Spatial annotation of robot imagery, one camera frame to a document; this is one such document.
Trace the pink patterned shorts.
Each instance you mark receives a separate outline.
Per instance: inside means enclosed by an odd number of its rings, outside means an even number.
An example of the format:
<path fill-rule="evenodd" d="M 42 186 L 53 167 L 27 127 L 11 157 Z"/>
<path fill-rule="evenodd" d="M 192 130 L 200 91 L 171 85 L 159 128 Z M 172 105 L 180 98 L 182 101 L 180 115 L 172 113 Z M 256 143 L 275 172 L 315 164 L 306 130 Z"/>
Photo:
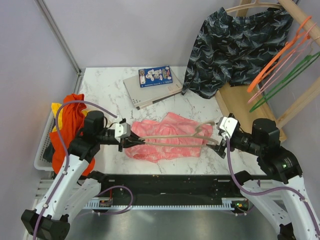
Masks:
<path fill-rule="evenodd" d="M 199 157 L 207 143 L 216 144 L 211 138 L 215 123 L 212 120 L 199 123 L 173 112 L 162 121 L 144 119 L 135 121 L 131 130 L 145 141 L 125 150 L 129 158 L 156 163 L 185 157 Z"/>

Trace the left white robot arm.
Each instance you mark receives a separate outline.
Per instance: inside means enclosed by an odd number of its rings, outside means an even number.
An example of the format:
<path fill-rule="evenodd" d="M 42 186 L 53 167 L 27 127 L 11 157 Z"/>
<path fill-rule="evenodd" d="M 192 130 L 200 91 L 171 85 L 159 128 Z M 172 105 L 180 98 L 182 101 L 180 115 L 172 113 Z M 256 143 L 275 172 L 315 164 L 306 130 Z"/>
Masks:
<path fill-rule="evenodd" d="M 84 126 L 69 144 L 63 164 L 53 183 L 34 210 L 26 209 L 21 221 L 33 239 L 64 240 L 71 223 L 94 197 L 104 197 L 110 185 L 106 174 L 93 171 L 76 192 L 72 192 L 82 173 L 93 161 L 101 145 L 115 145 L 122 151 L 145 142 L 122 119 L 113 129 L 105 127 L 104 113 L 91 111 Z"/>

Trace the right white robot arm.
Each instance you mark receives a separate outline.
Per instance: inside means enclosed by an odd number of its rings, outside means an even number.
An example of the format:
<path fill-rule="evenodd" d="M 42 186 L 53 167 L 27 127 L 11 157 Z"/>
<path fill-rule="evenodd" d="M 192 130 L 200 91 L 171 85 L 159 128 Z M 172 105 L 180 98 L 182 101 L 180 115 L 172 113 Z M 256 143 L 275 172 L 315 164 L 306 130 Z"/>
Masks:
<path fill-rule="evenodd" d="M 217 123 L 222 140 L 213 150 L 227 158 L 232 182 L 229 191 L 244 196 L 274 228 L 279 240 L 318 240 L 320 220 L 309 200 L 302 168 L 296 156 L 281 145 L 276 122 L 257 118 L 251 133 L 243 132 L 232 114 Z M 240 150 L 257 157 L 260 169 L 273 188 L 262 190 L 258 181 L 245 170 L 234 173 L 231 152 Z"/>

